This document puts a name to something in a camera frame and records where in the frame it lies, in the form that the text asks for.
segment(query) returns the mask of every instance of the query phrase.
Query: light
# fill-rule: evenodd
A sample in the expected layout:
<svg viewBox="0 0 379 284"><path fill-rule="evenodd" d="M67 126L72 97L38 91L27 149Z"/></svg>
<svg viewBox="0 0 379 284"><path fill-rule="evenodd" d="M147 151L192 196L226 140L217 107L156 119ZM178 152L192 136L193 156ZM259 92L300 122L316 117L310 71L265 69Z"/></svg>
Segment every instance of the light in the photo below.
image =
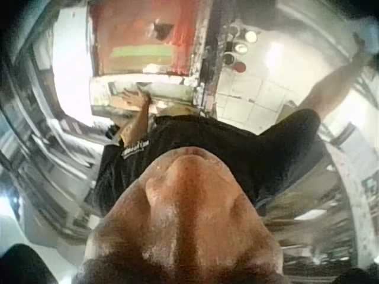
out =
<svg viewBox="0 0 379 284"><path fill-rule="evenodd" d="M12 207L9 204L9 199L6 196L0 196L0 215L14 217Z"/></svg>
<svg viewBox="0 0 379 284"><path fill-rule="evenodd" d="M325 212L326 212L326 210L324 210L324 209L312 209L312 210L308 211L307 213L296 217L295 220L297 220L297 221L312 220L312 219L315 219L317 217L320 217Z"/></svg>
<svg viewBox="0 0 379 284"><path fill-rule="evenodd" d="M72 278L71 276L65 276L61 281L59 281L59 284L71 284Z"/></svg>
<svg viewBox="0 0 379 284"><path fill-rule="evenodd" d="M93 71L87 20L86 7L60 10L54 25L53 71L60 107L69 116L92 126L89 81Z"/></svg>
<svg viewBox="0 0 379 284"><path fill-rule="evenodd" d="M235 45L235 51L238 54L244 55L249 51L249 48L245 43L237 43Z"/></svg>
<svg viewBox="0 0 379 284"><path fill-rule="evenodd" d="M143 69L143 73L158 73L159 65L157 64L149 64Z"/></svg>
<svg viewBox="0 0 379 284"><path fill-rule="evenodd" d="M271 48L267 53L266 66L270 71L275 71L279 66L282 56L283 45L280 43L271 43Z"/></svg>
<svg viewBox="0 0 379 284"><path fill-rule="evenodd" d="M366 123L367 108L368 105L365 99L354 90L351 90L348 97L341 104L341 114L345 121L350 121L361 129Z"/></svg>
<svg viewBox="0 0 379 284"><path fill-rule="evenodd" d="M257 38L256 38L256 33L254 33L253 31L248 31L246 34L245 34L245 39L248 43L254 43L256 42Z"/></svg>

